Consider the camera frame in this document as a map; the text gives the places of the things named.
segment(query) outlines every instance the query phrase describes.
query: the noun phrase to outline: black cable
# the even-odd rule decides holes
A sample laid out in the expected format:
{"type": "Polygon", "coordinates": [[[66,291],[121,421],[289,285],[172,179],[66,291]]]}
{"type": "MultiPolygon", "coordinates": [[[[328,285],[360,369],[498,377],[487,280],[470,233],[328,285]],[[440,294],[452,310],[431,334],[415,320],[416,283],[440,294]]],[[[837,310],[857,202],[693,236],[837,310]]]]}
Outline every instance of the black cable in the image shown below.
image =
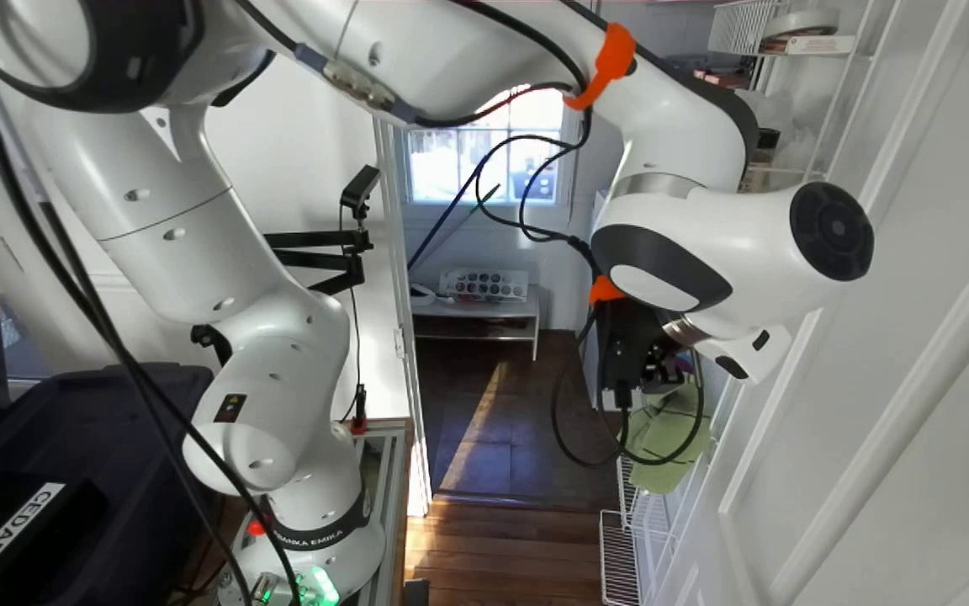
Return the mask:
{"type": "MultiPolygon", "coordinates": [[[[218,495],[215,498],[215,513],[213,513],[215,528],[227,525],[227,513],[229,513],[229,501],[218,495]]],[[[196,567],[189,570],[185,586],[178,586],[178,592],[193,592],[200,586],[213,586],[213,580],[221,573],[221,567],[213,567],[215,570],[213,580],[196,582],[204,573],[210,556],[213,556],[213,542],[204,542],[204,548],[196,556],[196,567]]]]}
{"type": "Polygon", "coordinates": [[[431,239],[445,228],[446,217],[460,207],[466,191],[473,187],[473,179],[466,179],[460,188],[455,191],[455,198],[446,202],[446,209],[431,224],[426,236],[416,241],[408,270],[416,265],[416,261],[425,256],[425,250],[431,245],[431,239]]]}
{"type": "MultiPolygon", "coordinates": [[[[579,340],[577,340],[579,347],[586,345],[591,323],[595,323],[595,310],[588,310],[588,317],[586,317],[586,323],[582,323],[582,330],[579,330],[579,340]]],[[[569,359],[559,366],[555,382],[552,382],[552,404],[549,404],[552,438],[555,438],[559,450],[563,450],[572,465],[579,465],[579,467],[606,467],[606,465],[615,463],[619,450],[611,450],[611,456],[604,459],[604,463],[588,463],[588,459],[582,459],[582,456],[565,441],[563,424],[559,424],[559,389],[565,384],[565,377],[569,377],[569,369],[572,369],[572,359],[579,359],[579,358],[569,358],[569,359]]]]}
{"type": "MultiPolygon", "coordinates": [[[[501,13],[501,9],[487,6],[487,5],[479,5],[479,0],[455,0],[455,5],[466,6],[466,9],[473,9],[473,13],[487,17],[487,19],[496,19],[496,23],[507,27],[507,31],[528,38],[528,42],[537,43],[541,52],[549,52],[549,54],[577,78],[577,86],[579,86],[577,91],[586,91],[586,74],[579,71],[579,65],[577,65],[555,42],[549,42],[549,38],[537,33],[534,27],[516,19],[516,17],[507,17],[507,13],[501,13]]],[[[595,261],[591,261],[591,253],[588,253],[586,241],[579,241],[577,236],[552,233],[552,228],[537,228],[537,225],[528,225],[528,224],[524,224],[524,202],[528,202],[528,191],[532,191],[534,179],[537,179],[552,163],[559,163],[563,155],[572,155],[577,148],[582,148],[582,146],[588,140],[588,130],[591,130],[591,108],[586,108],[582,137],[579,137],[572,148],[563,148],[559,155],[552,155],[552,158],[532,174],[532,181],[524,187],[521,202],[519,202],[519,224],[516,224],[516,225],[519,225],[532,241],[552,241],[552,239],[569,241],[569,245],[591,265],[591,272],[599,272],[599,265],[595,265],[595,261]]]]}
{"type": "Polygon", "coordinates": [[[281,48],[287,48],[289,54],[295,54],[295,42],[287,33],[287,31],[281,31],[251,0],[236,0],[241,9],[245,9],[245,17],[258,27],[258,31],[267,31],[281,48]]]}
{"type": "MultiPolygon", "coordinates": [[[[83,264],[82,264],[82,256],[76,256],[66,228],[62,225],[56,209],[53,209],[51,202],[42,202],[42,211],[46,217],[46,225],[51,225],[62,253],[66,256],[66,265],[74,270],[74,280],[82,283],[82,294],[86,294],[86,302],[90,302],[95,320],[98,320],[95,330],[104,336],[104,345],[108,345],[116,353],[125,350],[121,334],[116,330],[116,320],[112,320],[108,308],[104,308],[104,301],[98,295],[98,291],[95,291],[95,283],[90,283],[90,275],[86,275],[86,270],[83,270],[83,264]]],[[[168,459],[168,465],[172,465],[172,472],[175,472],[178,488],[185,491],[196,520],[204,525],[204,537],[215,542],[218,556],[231,567],[231,575],[236,575],[236,582],[239,582],[239,588],[241,588],[241,596],[245,596],[245,603],[250,603],[245,573],[241,573],[241,567],[236,561],[229,542],[218,537],[218,528],[215,528],[213,520],[204,515],[200,495],[193,491],[189,472],[185,472],[185,465],[178,463],[178,450],[175,450],[175,438],[172,438],[172,432],[165,429],[165,421],[159,417],[156,402],[150,402],[145,382],[141,382],[137,375],[130,375],[130,384],[135,384],[141,404],[149,409],[149,417],[150,417],[150,424],[156,424],[156,432],[159,432],[159,438],[162,438],[159,446],[162,446],[162,450],[165,450],[165,459],[168,459]]]]}
{"type": "Polygon", "coordinates": [[[693,424],[691,424],[691,432],[688,432],[688,438],[670,450],[670,456],[662,456],[662,459],[642,459],[642,456],[635,456],[635,450],[629,450],[629,409],[619,409],[619,450],[624,450],[624,459],[629,459],[629,463],[635,463],[635,465],[670,465],[670,463],[678,463],[678,459],[682,459],[682,450],[695,441],[695,433],[699,433],[699,424],[704,424],[704,412],[708,412],[708,399],[699,394],[695,399],[695,412],[693,412],[693,424]]]}
{"type": "Polygon", "coordinates": [[[486,217],[496,219],[496,224],[506,224],[506,225],[521,228],[521,236],[532,239],[532,241],[555,241],[555,239],[563,239],[563,241],[569,241],[569,245],[582,241],[582,239],[577,239],[577,236],[569,236],[569,233],[528,225],[524,209],[528,209],[528,191],[532,191],[532,187],[537,181],[537,174],[541,174],[549,164],[555,164],[559,158],[579,153],[579,148],[588,140],[588,136],[591,136],[591,108],[588,108],[586,118],[582,118],[582,136],[579,136],[579,140],[545,137],[545,140],[555,146],[559,153],[555,153],[552,158],[545,158],[545,163],[532,172],[532,179],[524,181],[524,188],[521,188],[521,197],[519,197],[516,224],[510,224],[510,219],[498,219],[498,217],[491,217],[491,211],[486,211],[486,217]]]}
{"type": "Polygon", "coordinates": [[[241,501],[250,504],[250,513],[267,525],[269,532],[269,542],[283,561],[283,573],[287,573],[287,582],[289,582],[289,592],[294,592],[294,603],[301,603],[301,586],[294,582],[294,567],[287,558],[287,548],[283,542],[274,537],[274,525],[267,523],[264,509],[255,504],[255,498],[250,495],[245,481],[236,478],[236,472],[218,459],[218,450],[193,429],[193,421],[175,409],[175,402],[159,389],[159,382],[121,347],[121,336],[116,334],[116,327],[104,327],[101,323],[101,310],[90,302],[90,295],[98,301],[98,294],[83,294],[74,275],[64,270],[62,256],[53,253],[53,245],[46,241],[46,233],[36,225],[28,198],[23,198],[23,188],[12,174],[12,164],[11,164],[11,155],[5,148],[5,137],[0,137],[0,179],[5,179],[5,188],[23,224],[23,228],[29,233],[29,239],[36,241],[36,253],[43,256],[43,264],[53,270],[56,283],[71,294],[71,301],[76,302],[76,310],[90,320],[90,327],[104,336],[104,345],[112,347],[112,353],[128,366],[130,377],[137,377],[137,384],[145,384],[159,404],[165,404],[165,412],[185,429],[185,433],[204,450],[204,459],[213,459],[213,465],[236,486],[236,491],[241,495],[241,501]]]}
{"type": "MultiPolygon", "coordinates": [[[[588,129],[591,129],[591,111],[586,111],[582,140],[579,140],[577,148],[586,146],[588,129]]],[[[479,188],[479,187],[481,187],[481,172],[486,172],[486,164],[491,163],[491,155],[498,155],[506,146],[516,146],[516,140],[565,146],[565,140],[545,137],[545,136],[510,136],[510,137],[498,140],[498,146],[479,163],[479,167],[468,174],[468,181],[473,181],[473,188],[479,188]]],[[[528,224],[519,224],[519,219],[506,219],[506,217],[491,211],[486,202],[487,202],[487,198],[479,198],[479,211],[481,211],[486,219],[491,219],[491,224],[498,224],[498,225],[507,225],[507,228],[528,228],[528,233],[534,233],[534,241],[555,241],[555,239],[563,239],[565,245],[572,245],[572,250],[586,261],[586,265],[591,270],[591,275],[604,272],[586,239],[569,236],[569,233],[555,233],[555,228],[541,228],[541,225],[528,225],[528,224]]]]}

